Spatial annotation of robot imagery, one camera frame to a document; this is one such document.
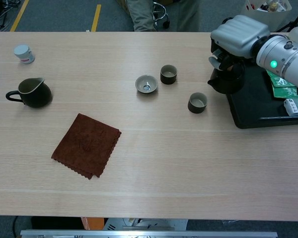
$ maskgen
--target wooden table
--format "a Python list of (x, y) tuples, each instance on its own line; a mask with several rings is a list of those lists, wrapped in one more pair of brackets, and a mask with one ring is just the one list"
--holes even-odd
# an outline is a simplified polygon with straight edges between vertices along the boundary
[[(29, 65), (13, 55), (27, 43)], [(209, 34), (0, 33), (0, 214), (298, 221), (298, 125), (238, 129), (212, 73)], [(136, 92), (143, 74), (178, 80)], [(44, 77), (52, 104), (5, 99)], [(209, 105), (187, 109), (191, 93)], [(100, 178), (51, 159), (78, 113), (121, 130)]]

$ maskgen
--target gray carpet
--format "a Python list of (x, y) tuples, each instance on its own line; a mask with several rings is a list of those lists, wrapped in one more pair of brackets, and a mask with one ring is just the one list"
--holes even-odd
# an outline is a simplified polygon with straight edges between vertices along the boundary
[[(223, 19), (239, 14), (244, 0), (201, 0), (201, 32), (216, 29)], [(283, 24), (298, 15), (298, 0), (290, 0), (293, 10)], [(96, 5), (101, 4), (97, 31), (132, 31), (130, 17), (118, 6), (116, 0), (29, 0), (29, 4), (16, 31), (86, 31), (90, 30)], [(167, 31), (175, 31), (178, 4), (167, 6), (171, 25)], [(9, 30), (16, 18), (17, 9), (7, 15)], [(0, 238), (12, 238), (13, 216), (0, 216)], [(30, 217), (16, 220), (16, 232), (30, 229)], [(280, 238), (298, 238), (298, 223), (295, 222), (235, 222), (190, 220), (188, 230), (200, 231), (277, 231)]]

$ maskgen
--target trousers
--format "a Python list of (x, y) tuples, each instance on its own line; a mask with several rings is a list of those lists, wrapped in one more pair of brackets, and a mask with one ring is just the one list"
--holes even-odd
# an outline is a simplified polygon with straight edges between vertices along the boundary
[[(180, 0), (177, 31), (198, 32), (200, 0)], [(126, 0), (134, 31), (156, 31), (152, 17), (153, 0)]]

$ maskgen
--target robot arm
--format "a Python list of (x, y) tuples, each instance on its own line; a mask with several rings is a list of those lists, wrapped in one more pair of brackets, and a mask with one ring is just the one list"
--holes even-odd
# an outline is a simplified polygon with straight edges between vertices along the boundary
[(256, 63), (298, 87), (298, 43), (286, 36), (270, 35), (268, 26), (243, 15), (229, 19), (211, 33), (209, 61), (227, 70), (244, 59)]

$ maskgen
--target black tray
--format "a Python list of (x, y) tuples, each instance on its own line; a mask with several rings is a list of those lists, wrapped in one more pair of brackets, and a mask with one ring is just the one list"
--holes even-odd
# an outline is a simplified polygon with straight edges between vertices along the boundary
[(298, 119), (266, 119), (267, 117), (287, 117), (285, 99), (276, 99), (269, 75), (257, 65), (247, 65), (245, 85), (237, 93), (227, 95), (235, 125), (241, 129), (295, 125)]

